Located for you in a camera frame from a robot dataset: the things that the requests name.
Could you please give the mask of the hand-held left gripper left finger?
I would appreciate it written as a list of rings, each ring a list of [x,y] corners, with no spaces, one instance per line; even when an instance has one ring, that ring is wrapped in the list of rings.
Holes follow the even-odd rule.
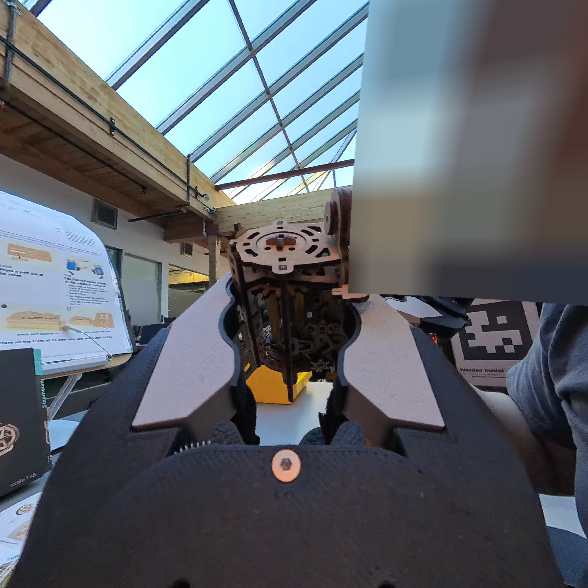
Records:
[[[183,428],[195,441],[233,420],[257,445],[256,405],[240,361],[239,316],[227,273],[169,328],[133,427]]]

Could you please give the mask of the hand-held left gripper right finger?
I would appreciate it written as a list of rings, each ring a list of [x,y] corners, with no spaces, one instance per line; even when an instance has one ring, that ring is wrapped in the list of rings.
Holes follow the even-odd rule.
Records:
[[[390,445],[399,428],[443,431],[409,323],[379,295],[349,309],[355,331],[339,353],[327,412],[319,417],[325,443],[346,420],[358,423],[372,445]]]

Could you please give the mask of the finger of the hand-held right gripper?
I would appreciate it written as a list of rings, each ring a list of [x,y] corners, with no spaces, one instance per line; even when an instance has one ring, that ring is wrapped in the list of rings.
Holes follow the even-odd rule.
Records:
[[[419,324],[423,320],[440,318],[442,314],[428,303],[412,296],[403,298],[385,297],[387,304],[399,312],[408,322]]]

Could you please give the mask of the brown wooden submarine model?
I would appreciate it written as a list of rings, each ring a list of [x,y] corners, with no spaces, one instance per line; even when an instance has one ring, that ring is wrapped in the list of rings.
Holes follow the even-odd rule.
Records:
[[[334,373],[352,337],[349,290],[352,190],[336,187],[322,222],[279,219],[229,243],[232,292],[245,373],[261,365],[282,374],[288,402],[298,374]]]

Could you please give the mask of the person's right forearm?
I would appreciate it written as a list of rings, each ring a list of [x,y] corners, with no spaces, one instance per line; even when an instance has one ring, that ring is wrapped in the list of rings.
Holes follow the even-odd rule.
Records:
[[[533,488],[552,496],[575,494],[576,451],[544,436],[535,435],[514,401],[503,393],[472,389],[517,448]]]

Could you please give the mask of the black model kit box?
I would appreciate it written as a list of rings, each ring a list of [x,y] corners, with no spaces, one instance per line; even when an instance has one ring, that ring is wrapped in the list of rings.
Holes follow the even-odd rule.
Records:
[[[33,349],[1,350],[1,496],[50,468],[47,411]]]

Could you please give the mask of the black framed tag sign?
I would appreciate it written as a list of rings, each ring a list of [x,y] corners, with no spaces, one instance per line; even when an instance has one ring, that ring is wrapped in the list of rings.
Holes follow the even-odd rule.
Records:
[[[456,369],[481,389],[505,389],[506,374],[532,346],[539,330],[534,302],[476,299],[451,340]]]

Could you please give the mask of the wooden document stand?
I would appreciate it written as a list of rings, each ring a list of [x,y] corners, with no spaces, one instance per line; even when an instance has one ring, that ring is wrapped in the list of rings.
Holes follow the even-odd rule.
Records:
[[[47,420],[85,411],[106,393],[114,377],[131,358],[131,353],[107,356],[105,352],[88,357],[63,358],[42,362],[37,377]]]

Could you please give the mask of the yellow plastic bin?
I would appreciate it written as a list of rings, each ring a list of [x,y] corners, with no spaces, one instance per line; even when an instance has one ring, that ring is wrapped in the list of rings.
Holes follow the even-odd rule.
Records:
[[[246,380],[246,384],[254,394],[257,404],[288,405],[292,403],[288,397],[288,388],[283,382],[283,374],[270,370],[265,365],[258,367]]]

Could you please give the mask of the person's grey blue shirt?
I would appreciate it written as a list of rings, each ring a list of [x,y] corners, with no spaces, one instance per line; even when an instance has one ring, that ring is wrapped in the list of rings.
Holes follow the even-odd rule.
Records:
[[[506,385],[535,435],[576,451],[576,508],[587,533],[587,307],[545,303],[538,335]]]

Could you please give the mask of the white printed instruction sheet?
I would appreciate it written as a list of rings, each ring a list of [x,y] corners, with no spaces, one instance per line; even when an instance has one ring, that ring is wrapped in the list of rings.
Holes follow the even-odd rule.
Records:
[[[76,218],[1,192],[1,350],[40,351],[42,374],[133,351],[107,251]]]

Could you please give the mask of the open assembly booklet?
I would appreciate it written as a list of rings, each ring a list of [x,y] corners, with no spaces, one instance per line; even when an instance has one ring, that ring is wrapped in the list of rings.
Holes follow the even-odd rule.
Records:
[[[22,553],[41,495],[38,492],[1,512],[1,577],[13,569]]]

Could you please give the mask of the large grey wall vent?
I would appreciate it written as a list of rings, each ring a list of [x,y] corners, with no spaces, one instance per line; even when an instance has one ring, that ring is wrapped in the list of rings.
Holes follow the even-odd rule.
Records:
[[[94,198],[91,222],[115,231],[118,224],[118,212],[118,208]]]

